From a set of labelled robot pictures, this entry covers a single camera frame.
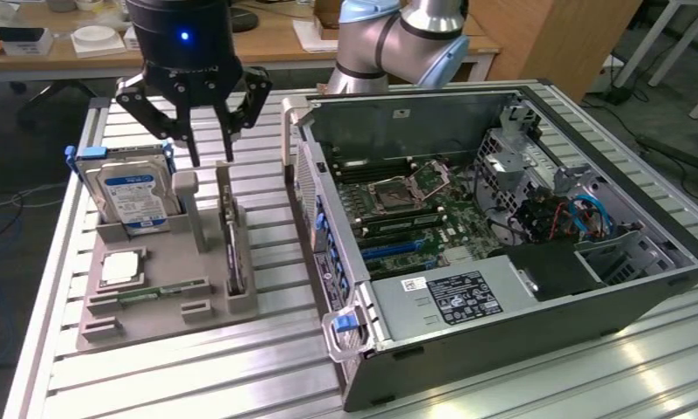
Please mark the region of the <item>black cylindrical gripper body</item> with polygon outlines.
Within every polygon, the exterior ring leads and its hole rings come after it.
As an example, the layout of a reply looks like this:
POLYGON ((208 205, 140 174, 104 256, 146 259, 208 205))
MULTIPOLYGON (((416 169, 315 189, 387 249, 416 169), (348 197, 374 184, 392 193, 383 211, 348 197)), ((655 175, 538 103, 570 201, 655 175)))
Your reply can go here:
POLYGON ((174 105, 222 104, 243 75, 226 1, 128 1, 144 84, 174 105))

